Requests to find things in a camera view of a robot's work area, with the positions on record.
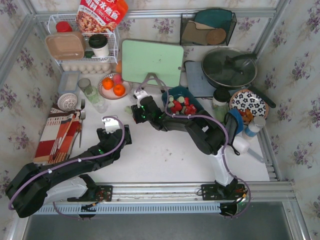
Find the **red capsule bottom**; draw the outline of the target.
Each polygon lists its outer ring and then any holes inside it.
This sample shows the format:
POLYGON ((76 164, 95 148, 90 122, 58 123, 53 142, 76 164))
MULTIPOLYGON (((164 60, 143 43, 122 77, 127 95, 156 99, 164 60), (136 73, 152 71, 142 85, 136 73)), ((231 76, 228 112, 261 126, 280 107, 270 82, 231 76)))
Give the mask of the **red capsule bottom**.
POLYGON ((177 112, 179 112, 179 111, 181 111, 182 110, 182 105, 181 105, 181 103, 179 102, 179 101, 173 101, 173 104, 174 104, 174 108, 175 108, 175 110, 177 111, 177 112))

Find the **green capsule cluster lid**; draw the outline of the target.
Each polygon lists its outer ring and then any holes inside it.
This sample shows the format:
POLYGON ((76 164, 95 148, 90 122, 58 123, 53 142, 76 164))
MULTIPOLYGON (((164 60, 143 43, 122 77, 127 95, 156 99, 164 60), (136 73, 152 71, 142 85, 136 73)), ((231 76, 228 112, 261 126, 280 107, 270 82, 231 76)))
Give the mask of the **green capsule cluster lid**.
POLYGON ((181 113, 181 114, 184 114, 184 113, 185 113, 185 111, 186 111, 186 106, 183 106, 183 107, 182 107, 182 110, 181 110, 181 112, 180 112, 180 113, 181 113))

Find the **teal plastic storage basket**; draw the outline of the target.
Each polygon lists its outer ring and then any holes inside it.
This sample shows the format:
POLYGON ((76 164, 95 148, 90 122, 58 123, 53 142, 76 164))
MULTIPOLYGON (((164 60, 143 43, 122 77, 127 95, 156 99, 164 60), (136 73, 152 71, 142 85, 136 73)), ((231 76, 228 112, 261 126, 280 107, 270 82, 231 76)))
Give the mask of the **teal plastic storage basket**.
MULTIPOLYGON (((191 92, 183 87, 183 86, 176 86, 176 87, 173 87, 171 89, 168 90, 168 94, 165 92, 162 94, 161 96, 161 100, 162 100, 162 103, 163 103, 163 106, 165 107, 166 106, 166 103, 167 103, 167 97, 168 96, 173 96, 174 97, 174 100, 173 101, 177 101, 177 99, 180 97, 180 96, 183 96, 184 98, 189 98, 189 103, 190 105, 194 105, 196 108, 197 108, 197 113, 199 113, 200 111, 204 110, 203 106, 198 102, 198 100, 191 94, 191 92)), ((185 105, 184 103, 181 103, 182 107, 186 106, 186 109, 189 108, 190 105, 185 105)), ((170 113, 170 114, 173 114, 171 112, 171 108, 174 108, 173 107, 167 107, 167 111, 170 113)), ((181 111, 177 111, 176 114, 180 114, 180 115, 186 115, 186 114, 181 114, 181 111)))

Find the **red capsule number two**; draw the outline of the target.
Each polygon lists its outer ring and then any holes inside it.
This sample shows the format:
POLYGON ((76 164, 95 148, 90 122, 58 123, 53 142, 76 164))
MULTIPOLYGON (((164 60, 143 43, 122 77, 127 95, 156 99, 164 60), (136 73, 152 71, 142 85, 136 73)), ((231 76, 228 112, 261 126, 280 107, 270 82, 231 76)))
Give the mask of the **red capsule number two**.
POLYGON ((185 97, 185 98, 184 98, 184 105, 185 105, 185 106, 189 106, 189 105, 190 105, 190 100, 189 100, 188 97, 185 97))

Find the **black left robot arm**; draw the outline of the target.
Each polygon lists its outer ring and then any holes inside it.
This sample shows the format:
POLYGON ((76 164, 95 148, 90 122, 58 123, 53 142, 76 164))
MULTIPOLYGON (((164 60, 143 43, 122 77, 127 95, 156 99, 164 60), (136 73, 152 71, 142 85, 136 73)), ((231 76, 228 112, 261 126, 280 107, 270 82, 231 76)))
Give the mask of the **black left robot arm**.
POLYGON ((33 162, 24 165, 5 189, 5 194, 13 202, 20 218, 26 218, 37 212, 44 204, 47 193, 56 185, 82 174, 97 171, 111 165, 120 158, 121 149, 132 143, 130 127, 106 133, 97 129, 99 143, 88 148, 82 154, 66 161, 38 165, 33 162))

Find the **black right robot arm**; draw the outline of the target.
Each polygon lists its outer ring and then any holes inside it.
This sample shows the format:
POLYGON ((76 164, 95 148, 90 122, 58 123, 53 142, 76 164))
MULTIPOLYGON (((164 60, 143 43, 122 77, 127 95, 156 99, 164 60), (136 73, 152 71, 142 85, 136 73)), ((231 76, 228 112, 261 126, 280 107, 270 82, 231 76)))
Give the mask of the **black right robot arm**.
POLYGON ((153 97, 147 96, 139 105, 132 105, 131 111, 136 124, 149 122, 158 131, 187 132, 200 152, 214 156, 212 163, 215 164, 213 169, 218 193, 226 197, 236 189, 238 180, 228 173, 225 165, 228 132, 205 109, 189 114, 179 114, 177 110, 162 111, 153 97))

